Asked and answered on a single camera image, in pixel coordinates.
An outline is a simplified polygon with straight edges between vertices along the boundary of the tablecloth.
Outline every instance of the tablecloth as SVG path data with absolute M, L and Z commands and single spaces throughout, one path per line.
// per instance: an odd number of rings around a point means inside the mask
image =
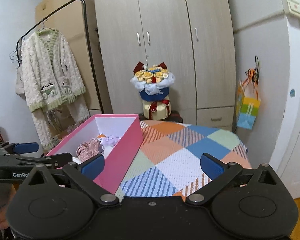
M 232 132 L 183 123 L 140 122 L 143 142 L 116 196 L 185 199 L 211 180 L 201 170 L 200 157 L 209 153 L 224 163 L 251 168 L 247 148 Z

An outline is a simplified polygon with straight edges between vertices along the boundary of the wardrobe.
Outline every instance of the wardrobe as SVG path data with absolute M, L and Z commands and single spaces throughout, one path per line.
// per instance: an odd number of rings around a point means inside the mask
M 176 76 L 172 109 L 184 123 L 231 130 L 235 55 L 227 0 L 94 0 L 104 71 L 115 114 L 141 113 L 129 82 L 140 61 Z
M 36 7 L 36 22 L 39 22 L 42 18 L 69 1 L 71 0 L 43 0 Z M 69 42 L 86 87 L 84 98 L 90 114 L 101 114 L 100 103 L 103 106 L 104 112 L 106 114 L 111 114 L 112 108 L 104 75 L 102 57 L 99 51 L 98 34 L 96 32 L 97 25 L 94 0 L 85 0 L 85 3 L 93 66 L 91 66 L 89 59 L 84 29 L 83 9 L 80 1 L 75 1 L 62 8 L 60 11 L 49 17 L 48 21 L 44 22 L 44 24 L 45 27 L 58 29 L 64 34 Z M 96 72 L 97 84 L 95 84 L 93 79 L 92 68 L 94 68 Z M 98 98 L 96 91 L 97 85 L 100 92 L 100 98 Z

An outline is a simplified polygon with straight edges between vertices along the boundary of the pink box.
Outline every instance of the pink box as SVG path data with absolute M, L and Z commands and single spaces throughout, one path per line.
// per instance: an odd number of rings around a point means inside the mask
M 99 134 L 121 138 L 106 157 L 103 171 L 93 180 L 115 194 L 143 141 L 137 114 L 96 114 L 64 138 L 47 156 L 68 152 L 75 157 L 81 143 Z

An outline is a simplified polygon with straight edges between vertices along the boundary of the red ribbon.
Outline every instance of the red ribbon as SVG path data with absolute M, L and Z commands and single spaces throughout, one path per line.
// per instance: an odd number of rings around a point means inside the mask
M 160 101 L 152 102 L 152 104 L 150 106 L 150 109 L 149 109 L 149 120 L 152 120 L 152 113 L 154 113 L 154 112 L 157 111 L 157 109 L 158 109 L 158 102 L 163 103 L 163 104 L 166 105 L 167 113 L 169 115 L 169 113 L 170 113 L 170 107 L 169 107 L 170 100 L 163 99 L 163 100 L 160 100 Z

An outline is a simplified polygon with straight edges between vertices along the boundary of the white wall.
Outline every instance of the white wall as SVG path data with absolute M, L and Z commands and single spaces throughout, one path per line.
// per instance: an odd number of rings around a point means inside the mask
M 0 128 L 10 142 L 39 143 L 25 98 L 14 92 L 17 63 L 11 63 L 9 53 L 35 24 L 35 7 L 40 1 L 0 0 Z
M 290 139 L 300 99 L 300 24 L 283 14 L 281 0 L 229 0 L 234 25 L 237 79 L 260 60 L 261 106 L 252 131 L 236 133 L 253 167 L 277 169 Z M 290 98 L 290 89 L 296 96 Z

